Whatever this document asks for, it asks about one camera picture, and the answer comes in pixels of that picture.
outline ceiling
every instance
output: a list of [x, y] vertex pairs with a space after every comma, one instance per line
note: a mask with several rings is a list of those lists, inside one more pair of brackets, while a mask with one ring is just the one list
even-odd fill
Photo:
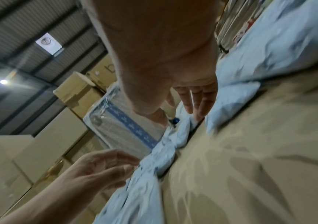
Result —
[[[35, 41], [49, 33], [63, 51]], [[0, 0], [0, 135], [38, 134], [60, 111], [53, 95], [73, 71], [86, 73], [107, 51], [74, 0]]]

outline blue strip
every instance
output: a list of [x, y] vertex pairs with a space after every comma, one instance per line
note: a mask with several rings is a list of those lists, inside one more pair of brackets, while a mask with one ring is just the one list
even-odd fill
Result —
[[139, 138], [150, 149], [153, 149], [158, 141], [148, 134], [141, 126], [134, 122], [129, 116], [122, 112], [118, 107], [107, 102], [107, 108], [110, 114], [112, 114], [117, 120], [119, 120], [126, 128], [128, 128], [137, 138]]

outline metal roof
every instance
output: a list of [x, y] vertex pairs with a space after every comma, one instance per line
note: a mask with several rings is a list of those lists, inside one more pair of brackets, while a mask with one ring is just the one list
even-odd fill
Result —
[[[74, 0], [0, 0], [0, 135], [38, 134], [64, 104], [53, 90], [73, 71], [85, 73], [107, 51]], [[35, 43], [49, 33], [63, 51], [51, 55]]]

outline skylight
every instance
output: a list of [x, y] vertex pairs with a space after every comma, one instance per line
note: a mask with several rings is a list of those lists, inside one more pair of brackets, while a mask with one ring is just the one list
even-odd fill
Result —
[[49, 33], [43, 35], [36, 43], [45, 49], [51, 55], [54, 55], [57, 51], [62, 49], [62, 45], [56, 41]]

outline human arm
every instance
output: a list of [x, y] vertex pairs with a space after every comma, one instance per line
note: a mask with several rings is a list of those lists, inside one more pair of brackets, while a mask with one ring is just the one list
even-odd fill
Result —
[[136, 113], [166, 125], [160, 106], [174, 87], [196, 120], [207, 115], [218, 92], [218, 0], [83, 0], [83, 5]]
[[138, 164], [139, 159], [118, 150], [87, 154], [0, 224], [68, 224], [97, 193], [124, 186]]

